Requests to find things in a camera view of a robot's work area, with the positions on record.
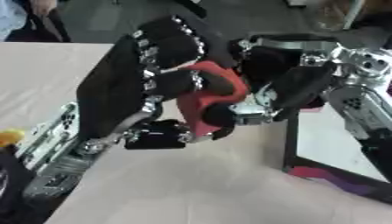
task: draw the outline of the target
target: floor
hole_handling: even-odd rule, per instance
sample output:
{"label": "floor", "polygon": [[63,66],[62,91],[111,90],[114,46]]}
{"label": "floor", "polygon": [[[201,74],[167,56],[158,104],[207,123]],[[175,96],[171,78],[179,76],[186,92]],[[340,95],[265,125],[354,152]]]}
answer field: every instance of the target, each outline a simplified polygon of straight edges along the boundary
{"label": "floor", "polygon": [[[192,14],[172,0],[70,0],[60,6],[66,28],[77,43],[113,43],[138,25],[167,14]],[[203,0],[206,21],[226,38],[251,33],[316,32],[338,36],[348,47],[380,46],[386,33],[369,28],[360,31],[325,33],[315,31],[306,10],[290,9],[284,0]]]}

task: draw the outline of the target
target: black plastic cover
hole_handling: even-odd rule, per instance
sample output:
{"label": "black plastic cover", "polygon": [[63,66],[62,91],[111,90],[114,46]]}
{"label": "black plastic cover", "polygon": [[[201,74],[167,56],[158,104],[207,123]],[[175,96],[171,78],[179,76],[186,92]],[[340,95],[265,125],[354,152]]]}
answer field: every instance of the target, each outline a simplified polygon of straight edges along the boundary
{"label": "black plastic cover", "polygon": [[80,138],[102,138],[144,103],[135,40],[126,35],[79,85]]}

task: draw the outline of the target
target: robotic hand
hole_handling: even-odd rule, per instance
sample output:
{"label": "robotic hand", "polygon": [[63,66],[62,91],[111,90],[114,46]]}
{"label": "robotic hand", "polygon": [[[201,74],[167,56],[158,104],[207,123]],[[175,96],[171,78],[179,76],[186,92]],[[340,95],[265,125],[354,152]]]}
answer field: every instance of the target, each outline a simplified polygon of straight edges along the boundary
{"label": "robotic hand", "polygon": [[[77,102],[0,150],[0,223],[44,222],[53,208],[42,213],[37,202],[70,193],[114,144],[183,148],[229,134],[234,125],[214,126],[202,116],[210,105],[247,95],[233,64],[225,42],[196,18],[164,17],[122,37],[78,86]],[[171,99],[185,123],[157,121]]]}
{"label": "robotic hand", "polygon": [[312,101],[329,102],[362,152],[392,181],[390,50],[347,49],[334,38],[313,35],[256,35],[232,41],[230,51],[274,121]]}
{"label": "robotic hand", "polygon": [[[71,192],[114,144],[184,148],[235,125],[282,121],[311,102],[329,101],[392,179],[382,162],[392,156],[390,52],[311,35],[256,35],[231,41],[229,51],[202,22],[177,16],[121,38],[79,85],[77,103],[0,151],[0,217],[15,220],[21,204]],[[172,99],[185,122],[158,120]]]}

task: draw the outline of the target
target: red object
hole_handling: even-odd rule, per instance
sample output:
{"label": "red object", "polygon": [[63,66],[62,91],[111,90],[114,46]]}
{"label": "red object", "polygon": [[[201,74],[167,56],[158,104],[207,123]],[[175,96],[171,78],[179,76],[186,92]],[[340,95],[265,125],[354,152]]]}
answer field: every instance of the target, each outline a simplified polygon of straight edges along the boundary
{"label": "red object", "polygon": [[200,70],[210,74],[224,77],[234,86],[234,92],[231,95],[216,95],[208,90],[200,90],[191,94],[186,94],[177,99],[178,109],[184,117],[186,123],[196,137],[203,137],[208,133],[214,133],[222,127],[216,127],[206,124],[201,117],[205,109],[218,102],[237,103],[243,101],[249,92],[247,85],[231,69],[224,69],[212,61],[202,61],[187,69]]}

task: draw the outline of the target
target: yellow object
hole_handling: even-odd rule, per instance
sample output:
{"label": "yellow object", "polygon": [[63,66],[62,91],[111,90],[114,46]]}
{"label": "yellow object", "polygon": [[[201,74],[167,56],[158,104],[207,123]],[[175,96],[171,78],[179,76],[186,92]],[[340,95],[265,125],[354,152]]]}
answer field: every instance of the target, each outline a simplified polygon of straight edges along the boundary
{"label": "yellow object", "polygon": [[25,136],[25,132],[20,129],[7,129],[0,131],[0,147],[5,147],[9,144],[16,144]]}

